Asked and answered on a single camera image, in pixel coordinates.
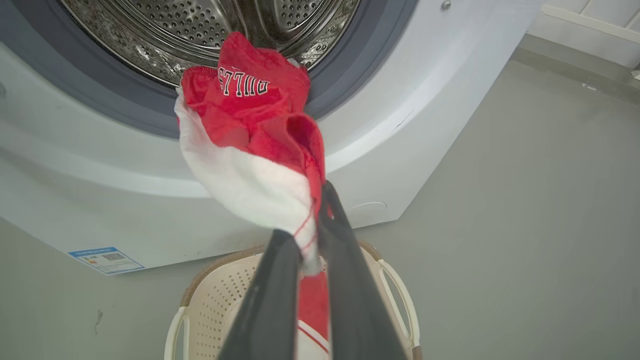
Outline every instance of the basket handle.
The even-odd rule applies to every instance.
[[[406,289],[404,282],[400,279],[400,275],[391,267],[386,261],[383,259],[378,260],[378,264],[380,264],[380,277],[382,279],[382,283],[385,286],[385,291],[387,292],[387,297],[391,301],[391,306],[394,309],[394,313],[396,314],[396,318],[400,323],[400,328],[402,328],[402,332],[404,336],[409,339],[412,343],[412,347],[415,348],[420,345],[420,327],[418,325],[418,315],[415,313],[415,307],[413,306],[413,301],[411,300],[411,295],[409,295],[409,291]],[[385,277],[385,273],[389,275],[389,279],[394,283],[394,286],[398,290],[398,294],[400,294],[400,299],[402,300],[404,310],[406,311],[406,316],[409,320],[409,329],[407,331],[406,324],[400,315],[400,310],[398,309],[398,305],[396,304],[396,299],[391,293],[391,289],[387,283],[387,278]]]
[[[164,360],[175,359],[175,344],[178,340],[178,331],[180,330],[180,324],[184,319],[186,309],[186,306],[180,306],[178,312],[173,316],[173,320],[169,326],[169,332],[166,335],[166,342],[164,343]]]

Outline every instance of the concrete floor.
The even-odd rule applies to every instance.
[[[510,61],[402,218],[357,235],[412,293],[425,358],[638,359],[639,219],[640,108]],[[160,359],[210,262],[106,277],[0,238],[0,359]]]

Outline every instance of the stainless steel drum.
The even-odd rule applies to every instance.
[[[81,27],[129,66],[177,86],[188,67],[215,67],[231,31],[311,69],[360,0],[60,0]]]

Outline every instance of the white fabric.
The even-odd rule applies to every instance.
[[[303,255],[303,271],[316,274],[316,221],[306,176],[235,147],[218,147],[182,92],[175,113],[180,119],[180,149],[196,178],[229,211],[254,224],[293,234]]]

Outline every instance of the laundry basket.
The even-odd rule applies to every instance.
[[[360,241],[360,248],[391,315],[407,359],[422,359],[418,318],[404,283],[372,245]],[[169,327],[164,360],[175,358],[180,325],[184,328],[184,360],[217,358],[263,252],[264,247],[256,247],[225,256],[193,279],[184,292],[178,312]],[[397,289],[409,324],[403,321],[387,278]]]

